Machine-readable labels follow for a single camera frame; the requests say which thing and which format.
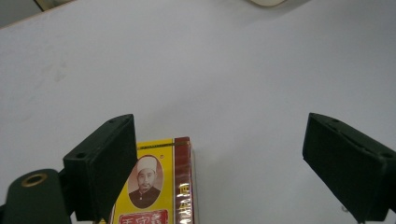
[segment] red label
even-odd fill
[[[120,224],[168,224],[168,211],[157,210],[120,216]]]

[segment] white table surface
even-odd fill
[[[316,112],[396,149],[395,11],[78,0],[1,29],[0,201],[133,113],[138,141],[191,138],[201,223],[356,223],[303,161],[304,132]]]

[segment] yellow box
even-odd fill
[[[197,223],[190,138],[138,143],[137,158],[109,223]]]

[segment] printed face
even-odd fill
[[[155,172],[149,168],[141,170],[137,175],[137,183],[139,185],[140,192],[144,193],[151,189],[156,177],[157,174],[155,174]]]

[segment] man in hat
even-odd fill
[[[129,198],[134,206],[147,208],[160,195],[160,191],[153,187],[157,178],[157,160],[154,157],[143,157],[137,162],[137,185],[139,189],[131,192]]]

